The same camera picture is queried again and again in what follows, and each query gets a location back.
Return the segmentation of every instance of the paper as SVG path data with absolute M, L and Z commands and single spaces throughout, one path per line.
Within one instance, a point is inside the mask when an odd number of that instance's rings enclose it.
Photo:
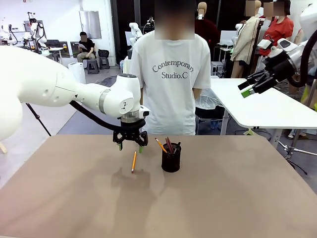
M 125 38 L 127 40 L 127 46 L 132 46 L 130 42 L 130 38 L 133 38 L 132 32 L 131 31 L 126 31 L 125 32 Z
M 80 48 L 84 49 L 84 50 L 87 50 L 87 48 L 86 48 L 84 45 L 82 45 L 82 44 L 79 44 L 79 43 L 78 43 L 78 46 L 79 46 Z
M 236 31 L 221 31 L 220 45 L 233 46 L 232 37 L 236 36 Z

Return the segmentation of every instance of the orange pencil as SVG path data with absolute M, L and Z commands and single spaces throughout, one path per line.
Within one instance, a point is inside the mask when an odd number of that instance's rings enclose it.
M 164 149 L 164 146 L 159 142 L 159 140 L 157 138 L 155 138 L 155 140 L 157 141 L 157 143 L 160 145 L 160 147 L 162 148 L 162 150 L 167 153 L 167 151 Z
M 134 152 L 133 164 L 131 172 L 134 173 L 135 162 L 137 161 L 137 152 Z

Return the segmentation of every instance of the black bag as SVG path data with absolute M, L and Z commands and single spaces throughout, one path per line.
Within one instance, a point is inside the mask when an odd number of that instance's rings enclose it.
M 109 51 L 107 51 L 107 50 L 98 50 L 98 55 L 99 55 L 99 57 L 108 58 L 109 57 Z

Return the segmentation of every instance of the gray stool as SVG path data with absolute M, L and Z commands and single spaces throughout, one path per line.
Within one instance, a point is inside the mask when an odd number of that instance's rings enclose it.
M 109 60 L 107 57 L 99 57 L 100 69 L 110 69 Z
M 87 71 L 88 74 L 98 74 L 100 72 L 96 59 L 87 60 Z

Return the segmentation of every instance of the pencil holder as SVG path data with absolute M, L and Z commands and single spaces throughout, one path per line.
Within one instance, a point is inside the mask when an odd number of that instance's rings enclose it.
M 167 144 L 163 145 L 164 149 L 169 152 Z M 177 144 L 172 143 L 173 150 Z M 174 154 L 166 153 L 162 150 L 162 169 L 168 173 L 174 173 L 180 169 L 180 152 L 182 148 L 179 146 Z

